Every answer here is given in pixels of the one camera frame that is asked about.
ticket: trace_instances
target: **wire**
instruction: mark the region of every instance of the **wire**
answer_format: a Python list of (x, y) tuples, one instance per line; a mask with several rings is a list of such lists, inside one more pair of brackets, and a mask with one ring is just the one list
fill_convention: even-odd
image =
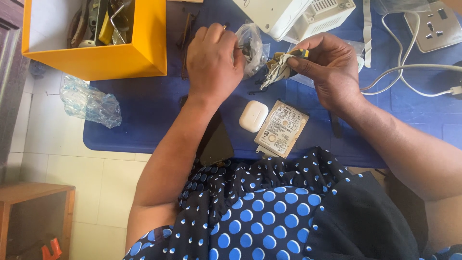
[[(413, 15), (417, 21), (417, 24), (416, 24), (416, 27), (415, 27), (415, 34), (413, 33), (413, 37), (412, 37), (412, 40), (411, 40), (411, 43), (409, 45), (409, 48), (407, 49), (406, 53), (404, 54), (404, 57), (402, 58), (401, 60), (401, 56), (402, 56), (402, 53), (403, 53), (403, 46), (401, 44), (401, 42), (398, 40), (398, 38), (396, 37), (396, 35), (390, 30), (390, 28), (386, 25), (385, 23), (385, 17), (391, 13), (401, 13), (401, 12), (404, 12), (404, 13), (409, 13), (411, 15)], [(448, 93), (453, 93), (454, 91), (453, 90), (447, 90), (447, 91), (443, 91), (443, 92), (440, 92), (440, 93), (437, 93), (437, 94), (425, 94), (425, 93), (422, 93), (420, 91), (418, 91), (417, 89), (413, 88), (411, 85), (409, 85), (407, 83), (407, 81), (403, 78), (403, 70), (404, 69), (407, 69), (407, 68), (438, 68), (438, 69), (447, 69), (447, 70), (454, 70), (454, 71), (458, 71), (458, 72), (462, 72), (462, 67), (459, 67), (459, 66), (451, 66), (451, 65), (438, 65), (438, 64), (413, 64), (413, 65), (404, 65), (404, 63), (406, 62), (407, 60), (407, 57), (409, 56), (409, 53), (411, 52), (411, 49), (412, 47), (414, 46), (415, 44), (415, 41), (417, 39), (417, 34), (419, 32), (419, 27), (420, 27), (420, 16), (419, 14), (417, 14), (416, 12), (413, 12), (413, 11), (406, 11), (406, 10), (396, 10), (396, 11), (393, 11), (393, 12), (389, 12), (389, 13), (386, 13), (384, 16), (382, 16), (382, 24), (384, 25), (385, 29), (388, 31), (388, 33), (393, 37), (393, 39), (395, 39), (395, 41), (398, 43), (398, 45), (400, 46), (400, 53), (399, 53), (399, 56), (398, 56), (398, 66), (396, 68), (392, 68), (392, 69), (389, 69), (387, 71), (385, 71), (384, 73), (382, 73), (378, 78), (376, 78), (374, 80), (374, 82), (372, 84), (370, 84), (369, 86), (367, 87), (364, 87), (364, 88), (361, 88), (360, 90), (363, 91), (363, 90), (367, 90), (367, 89), (370, 89), (372, 88), (373, 86), (375, 86), (377, 84), (377, 82), (379, 82), (379, 80), (381, 80), (385, 75), (391, 73), (391, 72), (394, 72), (394, 71), (399, 71), (398, 73), (398, 76), (395, 78), (395, 80), (393, 80), (391, 82), (390, 85), (388, 85), (386, 88), (380, 90), (380, 91), (377, 91), (377, 92), (373, 92), (373, 93), (365, 93), (365, 92), (361, 92), (363, 95), (377, 95), (377, 94), (380, 94), (386, 90), (388, 90), (389, 88), (391, 88), (398, 80), (401, 79), (401, 81), (407, 86), (409, 87), (411, 90), (413, 90), (414, 92), (416, 92), (417, 94), (421, 95), (421, 96), (424, 96), (424, 97), (437, 97), (437, 96), (441, 96), (441, 95), (444, 95), (444, 94), (448, 94)]]

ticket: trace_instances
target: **hand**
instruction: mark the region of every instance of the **hand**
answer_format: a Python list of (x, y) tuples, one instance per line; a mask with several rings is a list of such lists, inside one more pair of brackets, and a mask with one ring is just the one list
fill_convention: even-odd
[(290, 58), (287, 63), (314, 81), (321, 105), (337, 114), (366, 99), (358, 85), (358, 60), (354, 48), (330, 33), (301, 41), (294, 49), (309, 50), (309, 60)]
[(218, 108), (241, 82), (245, 57), (237, 46), (236, 34), (214, 23), (197, 31), (188, 47), (186, 66), (189, 99), (206, 101)]

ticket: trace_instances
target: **person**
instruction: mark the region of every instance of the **person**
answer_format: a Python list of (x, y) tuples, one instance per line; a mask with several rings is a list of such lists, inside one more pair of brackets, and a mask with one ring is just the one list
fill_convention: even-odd
[(369, 103), (355, 51), (338, 37), (320, 33), (296, 48), (309, 50), (309, 60), (288, 64), (314, 80), (322, 106), (424, 200), (434, 253), (421, 255), (370, 173), (352, 175), (328, 150), (313, 147), (293, 161), (200, 165), (199, 142), (245, 65), (236, 35), (215, 23), (188, 48), (188, 99), (138, 181), (125, 260), (462, 259), (462, 151)]

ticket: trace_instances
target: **black phone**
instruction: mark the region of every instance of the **black phone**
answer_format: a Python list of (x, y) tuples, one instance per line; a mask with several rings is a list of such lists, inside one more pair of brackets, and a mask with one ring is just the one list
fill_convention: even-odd
[[(181, 98), (181, 107), (187, 99), (188, 96)], [(234, 156), (234, 149), (219, 110), (210, 120), (197, 148), (196, 156), (203, 166), (215, 165)]]

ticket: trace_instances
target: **cardboard box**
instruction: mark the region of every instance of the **cardboard box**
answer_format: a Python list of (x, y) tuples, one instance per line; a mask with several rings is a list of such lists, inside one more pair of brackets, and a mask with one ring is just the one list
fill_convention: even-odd
[(66, 49), (81, 1), (25, 0), (23, 55), (83, 80), (167, 75), (165, 0), (134, 2), (131, 43)]

